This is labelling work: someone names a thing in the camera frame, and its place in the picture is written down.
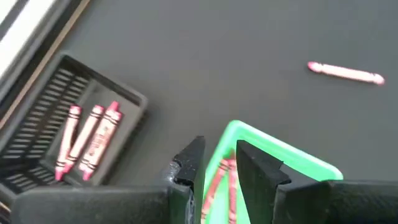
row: pink crayon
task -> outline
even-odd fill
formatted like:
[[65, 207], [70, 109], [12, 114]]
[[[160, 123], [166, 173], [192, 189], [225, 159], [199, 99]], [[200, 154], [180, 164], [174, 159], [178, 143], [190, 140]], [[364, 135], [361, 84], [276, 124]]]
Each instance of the pink crayon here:
[[94, 133], [93, 140], [91, 141], [88, 150], [86, 151], [85, 155], [83, 156], [83, 159], [80, 162], [79, 165], [80, 170], [82, 171], [86, 170], [87, 165], [90, 161], [90, 157], [95, 153], [97, 148], [101, 145], [101, 140], [102, 140], [101, 136], [105, 133], [110, 118], [115, 113], [115, 111], [118, 110], [118, 108], [119, 108], [119, 103], [114, 101], [111, 103], [111, 106], [109, 106], [106, 109], [104, 118], [99, 122], [98, 128]]
[[87, 181], [90, 179], [91, 175], [93, 172], [96, 170], [98, 164], [100, 163], [100, 160], [102, 156], [105, 153], [105, 150], [109, 143], [111, 142], [111, 138], [113, 134], [115, 133], [116, 128], [118, 127], [118, 124], [122, 118], [122, 114], [118, 111], [115, 111], [112, 114], [111, 119], [109, 119], [109, 122], [107, 123], [103, 135], [98, 135], [98, 138], [101, 138], [98, 142], [99, 145], [97, 146], [94, 154], [90, 157], [90, 161], [87, 164], [86, 171], [83, 174], [83, 180]]
[[214, 201], [214, 197], [217, 191], [217, 188], [225, 176], [225, 174], [228, 171], [228, 161], [226, 159], [222, 159], [220, 161], [220, 164], [218, 164], [218, 169], [216, 171], [216, 174], [214, 175], [213, 179], [211, 180], [210, 187], [207, 190], [206, 196], [205, 196], [205, 201], [203, 202], [202, 208], [201, 208], [201, 224], [205, 224], [206, 221], [206, 216], [208, 215], [211, 204]]
[[69, 153], [68, 159], [66, 160], [65, 168], [63, 170], [64, 173], [68, 173], [69, 170], [73, 167], [73, 165], [77, 161], [78, 156], [81, 153], [81, 150], [86, 145], [88, 138], [91, 136], [91, 133], [95, 128], [95, 125], [100, 120], [103, 113], [104, 113], [104, 108], [100, 105], [95, 105], [94, 108], [91, 110], [91, 113], [83, 129], [81, 130], [81, 133], [77, 137], [76, 142], [74, 143]]
[[375, 83], [377, 85], [383, 85], [384, 78], [376, 73], [364, 72], [359, 70], [353, 70], [350, 68], [337, 67], [334, 65], [327, 65], [318, 62], [309, 62], [308, 68], [317, 73], [324, 73], [327, 75], [333, 75], [341, 78], [349, 78], [352, 80]]
[[238, 170], [236, 168], [236, 159], [233, 154], [228, 159], [229, 167], [229, 212], [228, 212], [228, 224], [236, 224], [236, 190], [238, 188]]
[[72, 145], [72, 137], [79, 122], [81, 108], [79, 106], [71, 106], [69, 109], [68, 119], [65, 124], [65, 130], [61, 141], [60, 153], [55, 166], [55, 179], [61, 180], [66, 159]]

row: green basket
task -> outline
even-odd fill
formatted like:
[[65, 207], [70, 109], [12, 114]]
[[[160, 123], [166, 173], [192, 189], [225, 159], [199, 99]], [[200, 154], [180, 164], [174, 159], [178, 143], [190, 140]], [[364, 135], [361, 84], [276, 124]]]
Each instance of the green basket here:
[[[317, 180], [342, 180], [343, 174], [334, 166], [317, 159], [293, 146], [290, 146], [242, 121], [231, 121], [222, 135], [215, 153], [206, 169], [204, 195], [210, 186], [218, 165], [223, 158], [236, 150], [236, 141], [245, 140], [264, 152], [283, 161], [289, 167]], [[228, 223], [228, 175], [220, 182], [215, 194], [206, 224]], [[250, 224], [248, 211], [244, 203], [241, 187], [238, 183], [236, 196], [237, 224]]]

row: gray surface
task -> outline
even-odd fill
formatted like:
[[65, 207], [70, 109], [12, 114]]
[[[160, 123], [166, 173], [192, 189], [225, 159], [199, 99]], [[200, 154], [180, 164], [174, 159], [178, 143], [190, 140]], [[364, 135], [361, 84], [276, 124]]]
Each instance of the gray surface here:
[[[213, 150], [240, 119], [337, 166], [397, 169], [398, 1], [93, 0], [63, 45], [131, 85], [152, 116], [113, 182], [149, 183], [196, 135]], [[383, 87], [315, 75], [306, 62], [385, 76]]]

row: crayon wrapper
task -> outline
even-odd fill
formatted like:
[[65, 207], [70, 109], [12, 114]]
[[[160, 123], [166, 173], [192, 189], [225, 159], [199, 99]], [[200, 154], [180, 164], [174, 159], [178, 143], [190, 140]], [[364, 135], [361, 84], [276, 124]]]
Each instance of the crayon wrapper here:
[[95, 150], [95, 153], [90, 157], [90, 164], [98, 165], [100, 163], [101, 157], [104, 155], [104, 152], [108, 145], [111, 142], [111, 138], [115, 133], [116, 129], [118, 128], [118, 124], [121, 120], [122, 114], [119, 112], [115, 112], [112, 116], [112, 120], [114, 123], [109, 122], [107, 126], [104, 127], [104, 133], [98, 136], [100, 141], [98, 147]]
[[97, 148], [99, 148], [101, 146], [101, 144], [103, 143], [103, 139], [104, 139], [104, 134], [106, 134], [108, 127], [107, 125], [109, 125], [110, 121], [103, 119], [101, 121], [101, 123], [99, 124], [98, 129], [96, 130], [93, 140], [88, 148], [88, 156], [92, 156], [95, 151], [97, 150]]
[[229, 186], [229, 214], [228, 214], [228, 223], [236, 224], [236, 189], [237, 189], [237, 180], [238, 180], [238, 170], [236, 168], [236, 160], [229, 159], [228, 160], [229, 167], [229, 178], [228, 178], [228, 186]]
[[205, 202], [203, 203], [202, 210], [201, 210], [201, 220], [202, 223], [204, 222], [206, 215], [210, 211], [211, 204], [214, 201], [214, 196], [217, 191], [218, 185], [220, 184], [221, 180], [223, 179], [224, 175], [228, 171], [228, 162], [226, 160], [221, 160], [220, 165], [216, 171], [213, 180], [211, 180], [210, 187], [207, 191]]
[[67, 119], [67, 122], [65, 125], [65, 131], [63, 133], [63, 137], [61, 140], [60, 153], [59, 153], [58, 159], [57, 159], [59, 162], [65, 162], [69, 155], [70, 146], [72, 144], [72, 137], [73, 137], [75, 128], [77, 126], [77, 123], [78, 123], [78, 120], [76, 118], [68, 118]]

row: black tray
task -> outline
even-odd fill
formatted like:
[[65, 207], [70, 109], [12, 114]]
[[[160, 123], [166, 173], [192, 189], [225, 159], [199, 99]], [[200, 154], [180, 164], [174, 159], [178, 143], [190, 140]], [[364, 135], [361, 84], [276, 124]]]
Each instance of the black tray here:
[[[123, 118], [90, 181], [82, 181], [78, 161], [57, 182], [54, 165], [69, 106], [83, 109], [80, 130], [95, 104], [106, 108], [114, 100]], [[127, 140], [139, 129], [146, 107], [142, 94], [62, 55], [36, 80], [0, 133], [0, 201], [10, 204], [17, 194], [41, 185], [103, 184]]]

